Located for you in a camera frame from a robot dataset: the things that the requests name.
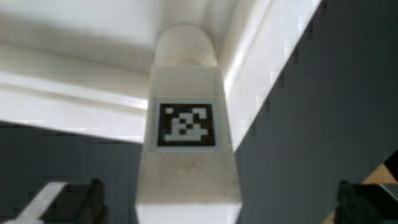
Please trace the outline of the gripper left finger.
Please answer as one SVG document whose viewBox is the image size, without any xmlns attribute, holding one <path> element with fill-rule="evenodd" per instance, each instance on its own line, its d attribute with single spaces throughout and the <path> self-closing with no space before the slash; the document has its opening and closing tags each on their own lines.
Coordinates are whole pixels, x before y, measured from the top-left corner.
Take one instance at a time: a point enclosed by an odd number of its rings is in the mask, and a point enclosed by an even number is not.
<svg viewBox="0 0 398 224">
<path fill-rule="evenodd" d="M 104 185 L 49 182 L 15 219 L 13 224 L 108 224 Z"/>
</svg>

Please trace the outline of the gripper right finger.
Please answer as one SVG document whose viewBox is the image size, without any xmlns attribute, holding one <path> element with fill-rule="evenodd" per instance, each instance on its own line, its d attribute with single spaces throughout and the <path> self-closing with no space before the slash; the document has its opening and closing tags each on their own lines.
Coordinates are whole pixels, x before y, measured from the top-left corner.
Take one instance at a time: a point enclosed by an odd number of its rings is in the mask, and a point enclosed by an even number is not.
<svg viewBox="0 0 398 224">
<path fill-rule="evenodd" d="M 353 184 L 337 187 L 333 224 L 398 224 L 398 184 Z"/>
</svg>

